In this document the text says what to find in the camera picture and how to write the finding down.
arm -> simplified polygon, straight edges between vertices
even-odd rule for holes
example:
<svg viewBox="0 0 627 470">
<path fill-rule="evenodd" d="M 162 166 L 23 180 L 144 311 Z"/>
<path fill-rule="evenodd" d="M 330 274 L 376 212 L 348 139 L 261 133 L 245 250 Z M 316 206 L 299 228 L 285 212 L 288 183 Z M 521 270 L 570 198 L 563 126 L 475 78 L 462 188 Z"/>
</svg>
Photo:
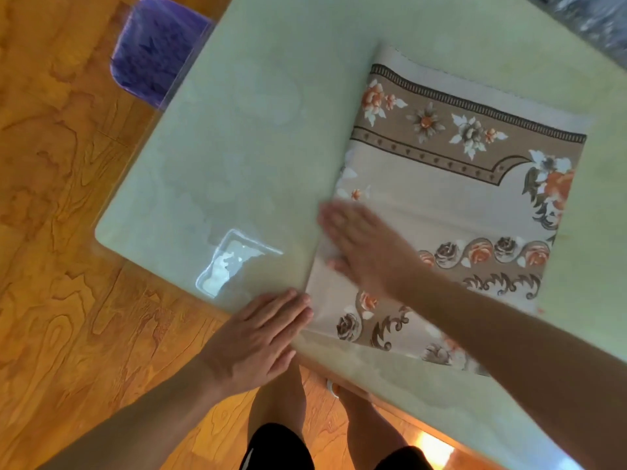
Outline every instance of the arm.
<svg viewBox="0 0 627 470">
<path fill-rule="evenodd" d="M 318 221 L 343 254 L 330 266 L 360 288 L 410 306 L 457 341 L 582 466 L 624 465 L 625 363 L 432 273 L 363 206 L 325 204 Z"/>
<path fill-rule="evenodd" d="M 309 297 L 262 295 L 233 315 L 180 371 L 40 468 L 158 469 L 218 402 L 286 371 L 311 321 Z"/>
</svg>

forearm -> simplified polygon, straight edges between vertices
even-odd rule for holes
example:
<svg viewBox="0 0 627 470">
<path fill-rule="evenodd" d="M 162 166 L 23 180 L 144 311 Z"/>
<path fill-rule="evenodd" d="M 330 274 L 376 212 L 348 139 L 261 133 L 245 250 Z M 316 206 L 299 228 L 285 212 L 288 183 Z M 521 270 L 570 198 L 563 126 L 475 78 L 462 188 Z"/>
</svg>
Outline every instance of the forearm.
<svg viewBox="0 0 627 470">
<path fill-rule="evenodd" d="M 417 269 L 399 299 L 457 341 L 588 469 L 617 468 L 627 366 L 544 321 Z"/>
<path fill-rule="evenodd" d="M 197 360 L 41 466 L 43 470 L 158 469 L 225 396 Z"/>
</svg>

wooden floor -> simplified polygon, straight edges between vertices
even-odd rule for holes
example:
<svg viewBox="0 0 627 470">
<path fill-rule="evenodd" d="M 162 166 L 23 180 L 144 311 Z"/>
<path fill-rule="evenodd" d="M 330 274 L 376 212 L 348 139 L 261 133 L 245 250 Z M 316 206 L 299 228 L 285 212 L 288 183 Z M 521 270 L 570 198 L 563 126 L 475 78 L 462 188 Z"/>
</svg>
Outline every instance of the wooden floor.
<svg viewBox="0 0 627 470">
<path fill-rule="evenodd" d="M 172 375 L 211 307 L 93 229 L 154 111 L 108 69 L 136 0 L 0 0 L 0 468 L 30 469 Z M 230 0 L 176 0 L 218 19 Z M 303 369 L 318 468 L 350 469 L 346 414 Z M 165 468 L 234 469 L 254 392 L 216 406 Z M 419 430 L 390 414 L 415 442 Z M 487 468 L 455 452 L 447 469 Z"/>
</svg>

leg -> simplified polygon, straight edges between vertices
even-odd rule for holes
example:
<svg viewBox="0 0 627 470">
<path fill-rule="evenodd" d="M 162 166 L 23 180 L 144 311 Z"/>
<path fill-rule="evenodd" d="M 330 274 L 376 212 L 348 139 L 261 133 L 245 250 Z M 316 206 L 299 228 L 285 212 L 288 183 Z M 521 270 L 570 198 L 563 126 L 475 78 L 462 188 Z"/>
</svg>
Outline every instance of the leg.
<svg viewBox="0 0 627 470">
<path fill-rule="evenodd" d="M 248 442 L 264 424 L 286 426 L 303 438 L 307 400 L 296 360 L 288 370 L 272 382 L 259 388 L 248 418 Z"/>
<path fill-rule="evenodd" d="M 372 403 L 344 388 L 337 395 L 349 416 L 347 440 L 356 470 L 374 470 L 381 460 L 408 446 Z"/>
</svg>

purple chair seat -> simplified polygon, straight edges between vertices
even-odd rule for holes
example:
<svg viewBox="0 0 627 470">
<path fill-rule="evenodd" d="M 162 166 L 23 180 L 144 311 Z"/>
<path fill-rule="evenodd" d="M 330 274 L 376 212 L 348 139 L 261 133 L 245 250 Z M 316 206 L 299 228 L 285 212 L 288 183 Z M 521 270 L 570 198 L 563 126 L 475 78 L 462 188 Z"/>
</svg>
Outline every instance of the purple chair seat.
<svg viewBox="0 0 627 470">
<path fill-rule="evenodd" d="M 159 108 L 211 20 L 172 0 L 139 0 L 111 59 L 122 89 Z"/>
</svg>

